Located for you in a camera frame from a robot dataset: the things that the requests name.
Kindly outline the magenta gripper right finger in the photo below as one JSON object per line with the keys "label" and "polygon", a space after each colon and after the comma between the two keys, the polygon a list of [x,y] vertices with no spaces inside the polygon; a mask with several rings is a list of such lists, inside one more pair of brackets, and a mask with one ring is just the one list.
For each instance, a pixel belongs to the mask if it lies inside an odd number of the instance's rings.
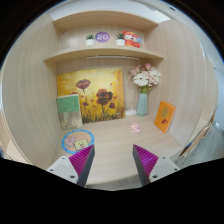
{"label": "magenta gripper right finger", "polygon": [[169,158],[158,157],[138,145],[133,145],[133,158],[143,186],[180,170]]}

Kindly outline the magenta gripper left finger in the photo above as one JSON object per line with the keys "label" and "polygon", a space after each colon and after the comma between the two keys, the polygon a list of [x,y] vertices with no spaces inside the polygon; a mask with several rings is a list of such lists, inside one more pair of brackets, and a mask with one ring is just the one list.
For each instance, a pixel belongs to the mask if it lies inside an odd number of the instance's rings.
{"label": "magenta gripper left finger", "polygon": [[78,186],[86,185],[95,156],[93,145],[76,152],[70,157],[62,156],[47,171]]}

